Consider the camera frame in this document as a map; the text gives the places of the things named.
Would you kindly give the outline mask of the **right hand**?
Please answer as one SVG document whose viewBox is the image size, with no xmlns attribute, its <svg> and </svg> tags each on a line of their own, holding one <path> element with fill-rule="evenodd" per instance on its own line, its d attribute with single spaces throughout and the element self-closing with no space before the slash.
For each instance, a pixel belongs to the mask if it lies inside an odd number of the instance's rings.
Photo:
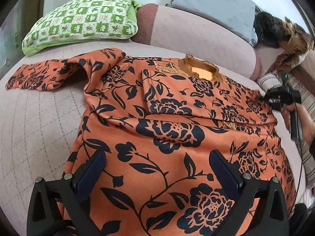
<svg viewBox="0 0 315 236">
<path fill-rule="evenodd" d="M 297 111 L 302 125 L 303 140 L 308 146 L 311 146 L 314 139 L 314 121 L 303 105 L 294 103 L 280 110 L 287 129 L 289 129 L 290 126 L 290 111 Z"/>
</svg>

